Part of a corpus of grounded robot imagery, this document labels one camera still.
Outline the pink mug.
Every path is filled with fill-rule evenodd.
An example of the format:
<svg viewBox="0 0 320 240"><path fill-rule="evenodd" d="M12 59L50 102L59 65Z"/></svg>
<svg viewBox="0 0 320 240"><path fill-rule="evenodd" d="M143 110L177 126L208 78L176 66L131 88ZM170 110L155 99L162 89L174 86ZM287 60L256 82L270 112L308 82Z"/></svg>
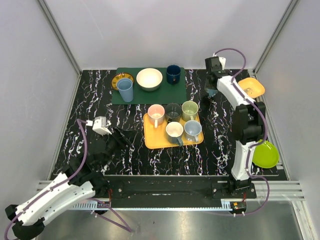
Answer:
<svg viewBox="0 0 320 240"><path fill-rule="evenodd" d="M148 108L147 111L148 119L153 127L156 129L165 120L165 109L160 104L153 104Z"/></svg>

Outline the sage green mug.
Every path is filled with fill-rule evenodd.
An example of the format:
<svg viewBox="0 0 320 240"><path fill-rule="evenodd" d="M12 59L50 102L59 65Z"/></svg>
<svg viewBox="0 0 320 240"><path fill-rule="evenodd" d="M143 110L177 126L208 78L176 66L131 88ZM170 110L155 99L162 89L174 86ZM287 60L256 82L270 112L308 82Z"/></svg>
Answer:
<svg viewBox="0 0 320 240"><path fill-rule="evenodd" d="M199 111L199 106L196 102L189 100L182 104L181 110L182 110L182 119L185 122L188 122L190 120L196 119L196 116Z"/></svg>

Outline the grey-blue mug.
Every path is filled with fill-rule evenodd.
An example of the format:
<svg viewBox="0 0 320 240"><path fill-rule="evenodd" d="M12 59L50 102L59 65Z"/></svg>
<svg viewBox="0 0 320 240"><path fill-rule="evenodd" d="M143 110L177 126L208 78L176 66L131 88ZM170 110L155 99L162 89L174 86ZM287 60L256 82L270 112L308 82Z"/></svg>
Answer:
<svg viewBox="0 0 320 240"><path fill-rule="evenodd" d="M182 136L184 128L179 122L173 121L168 123L165 132L169 143L176 144L179 147L183 146Z"/></svg>

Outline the dark grey mug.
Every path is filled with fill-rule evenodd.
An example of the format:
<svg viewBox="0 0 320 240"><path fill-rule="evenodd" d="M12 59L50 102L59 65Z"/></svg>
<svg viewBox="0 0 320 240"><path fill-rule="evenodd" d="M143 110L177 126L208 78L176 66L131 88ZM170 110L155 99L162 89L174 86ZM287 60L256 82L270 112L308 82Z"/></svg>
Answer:
<svg viewBox="0 0 320 240"><path fill-rule="evenodd" d="M182 117L182 108L180 104L169 103L166 105L165 119L168 123L179 122Z"/></svg>

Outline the white mug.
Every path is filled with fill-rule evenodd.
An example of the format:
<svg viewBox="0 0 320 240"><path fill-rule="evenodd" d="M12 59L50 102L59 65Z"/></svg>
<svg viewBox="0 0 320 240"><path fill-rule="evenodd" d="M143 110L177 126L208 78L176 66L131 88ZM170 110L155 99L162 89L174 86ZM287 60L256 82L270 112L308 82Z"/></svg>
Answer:
<svg viewBox="0 0 320 240"><path fill-rule="evenodd" d="M189 120L184 124L185 138L190 142L199 142L199 135L202 132L201 124L196 120Z"/></svg>

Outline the blue and beige mug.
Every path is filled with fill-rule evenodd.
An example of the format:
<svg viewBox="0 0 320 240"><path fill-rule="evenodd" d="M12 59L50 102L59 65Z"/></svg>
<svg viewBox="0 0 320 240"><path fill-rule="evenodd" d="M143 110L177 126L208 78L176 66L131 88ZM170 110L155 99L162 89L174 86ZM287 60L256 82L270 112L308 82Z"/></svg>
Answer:
<svg viewBox="0 0 320 240"><path fill-rule="evenodd" d="M216 95L218 93L218 90L217 89L208 89L207 93L208 93L209 97L213 97L214 95Z"/></svg>

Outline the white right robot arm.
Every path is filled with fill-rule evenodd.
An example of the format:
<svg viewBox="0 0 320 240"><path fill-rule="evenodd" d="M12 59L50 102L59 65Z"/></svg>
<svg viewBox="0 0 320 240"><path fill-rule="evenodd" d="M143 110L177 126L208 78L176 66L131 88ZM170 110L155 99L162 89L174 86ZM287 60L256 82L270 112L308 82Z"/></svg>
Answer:
<svg viewBox="0 0 320 240"><path fill-rule="evenodd" d="M255 147L267 138L266 107L241 89L235 77L224 69L225 62L225 58L218 56L205 59L205 90L210 97L222 93L233 108L231 133L236 141L236 152L231 175L235 181L227 185L227 192L236 199L245 192L240 181L251 178Z"/></svg>

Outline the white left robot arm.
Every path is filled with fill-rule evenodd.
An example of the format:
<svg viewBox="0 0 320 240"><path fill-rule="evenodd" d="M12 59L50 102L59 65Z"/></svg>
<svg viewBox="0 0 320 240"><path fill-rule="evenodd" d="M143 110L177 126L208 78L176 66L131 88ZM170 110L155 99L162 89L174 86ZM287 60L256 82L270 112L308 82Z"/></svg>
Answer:
<svg viewBox="0 0 320 240"><path fill-rule="evenodd" d="M115 127L110 135L92 144L85 139L83 154L71 159L49 185L25 203L5 208L10 220L5 232L12 230L17 240L32 240L72 206L86 199L108 196L109 183L95 170L95 165L111 160L116 151L129 148L132 145L130 136L127 131Z"/></svg>

